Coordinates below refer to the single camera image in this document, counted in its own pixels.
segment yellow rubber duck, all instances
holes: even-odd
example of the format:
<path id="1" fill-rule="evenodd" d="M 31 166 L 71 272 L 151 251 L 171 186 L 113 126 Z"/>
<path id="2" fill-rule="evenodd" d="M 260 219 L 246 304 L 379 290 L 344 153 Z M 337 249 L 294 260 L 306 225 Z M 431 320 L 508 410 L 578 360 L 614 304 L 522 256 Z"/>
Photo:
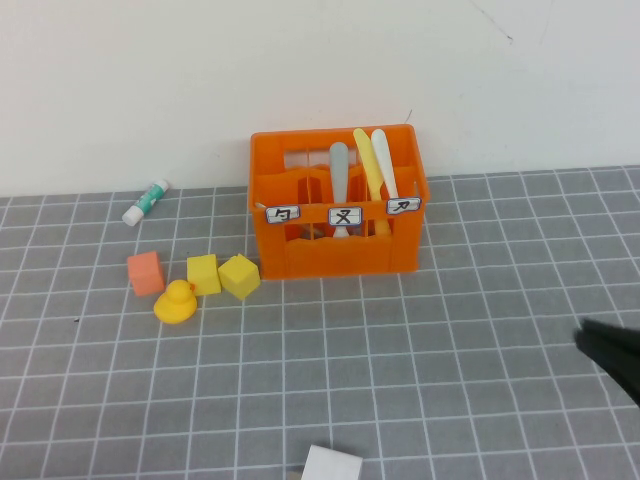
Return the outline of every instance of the yellow rubber duck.
<path id="1" fill-rule="evenodd" d="M 176 324 L 188 320 L 198 308 L 191 284 L 186 280 L 174 280 L 153 306 L 153 313 L 164 323 Z"/>

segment yellow cube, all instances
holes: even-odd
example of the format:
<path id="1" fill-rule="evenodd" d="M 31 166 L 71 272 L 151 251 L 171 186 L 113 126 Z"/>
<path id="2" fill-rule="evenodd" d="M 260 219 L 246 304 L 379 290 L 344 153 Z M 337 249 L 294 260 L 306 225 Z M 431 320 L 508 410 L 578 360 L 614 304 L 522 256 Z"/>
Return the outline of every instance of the yellow cube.
<path id="1" fill-rule="evenodd" d="M 240 254 L 227 260 L 218 269 L 218 274 L 222 286 L 238 300 L 244 300 L 260 286 L 258 266 Z"/>
<path id="2" fill-rule="evenodd" d="M 218 259 L 215 255 L 187 258 L 187 281 L 195 287 L 197 296 L 220 293 L 220 277 L 218 276 Z"/>

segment crate label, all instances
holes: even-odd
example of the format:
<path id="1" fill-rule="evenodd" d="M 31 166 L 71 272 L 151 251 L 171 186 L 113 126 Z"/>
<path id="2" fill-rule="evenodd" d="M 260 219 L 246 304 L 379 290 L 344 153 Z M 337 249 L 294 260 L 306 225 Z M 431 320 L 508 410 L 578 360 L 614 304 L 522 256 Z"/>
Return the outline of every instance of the crate label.
<path id="1" fill-rule="evenodd" d="M 343 207 L 329 209 L 329 225 L 332 227 L 350 227 L 362 223 L 360 207 Z"/>
<path id="2" fill-rule="evenodd" d="M 399 215 L 404 212 L 415 212 L 420 210 L 422 199 L 419 197 L 391 198 L 387 202 L 387 213 L 389 215 Z"/>
<path id="3" fill-rule="evenodd" d="M 298 205 L 269 207 L 267 208 L 266 213 L 268 223 L 285 223 L 289 220 L 300 217 L 300 207 Z"/>

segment white utensil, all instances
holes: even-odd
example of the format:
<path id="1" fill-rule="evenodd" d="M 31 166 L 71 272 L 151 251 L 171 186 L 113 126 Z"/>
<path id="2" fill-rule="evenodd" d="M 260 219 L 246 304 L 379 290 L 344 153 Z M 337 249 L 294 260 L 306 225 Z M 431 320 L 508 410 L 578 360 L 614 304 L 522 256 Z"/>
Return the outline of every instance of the white utensil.
<path id="1" fill-rule="evenodd" d="M 387 136 L 380 129 L 374 130 L 371 134 L 371 143 L 373 151 L 378 159 L 378 166 L 384 178 L 384 184 L 387 186 L 389 198 L 398 198 L 398 187 L 396 186 L 396 177 L 393 174 L 393 164 L 391 163 L 391 152 L 389 151 L 389 142 Z"/>

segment gray utensil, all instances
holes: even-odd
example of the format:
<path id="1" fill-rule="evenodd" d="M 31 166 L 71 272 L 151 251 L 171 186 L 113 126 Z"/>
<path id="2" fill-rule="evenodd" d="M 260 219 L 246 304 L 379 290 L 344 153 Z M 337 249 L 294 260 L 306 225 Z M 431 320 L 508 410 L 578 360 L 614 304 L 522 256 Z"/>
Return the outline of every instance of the gray utensil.
<path id="1" fill-rule="evenodd" d="M 342 143 L 334 143 L 329 149 L 331 167 L 331 187 L 334 203 L 346 203 L 349 182 L 349 149 Z M 334 238 L 348 237 L 346 227 L 336 227 Z"/>

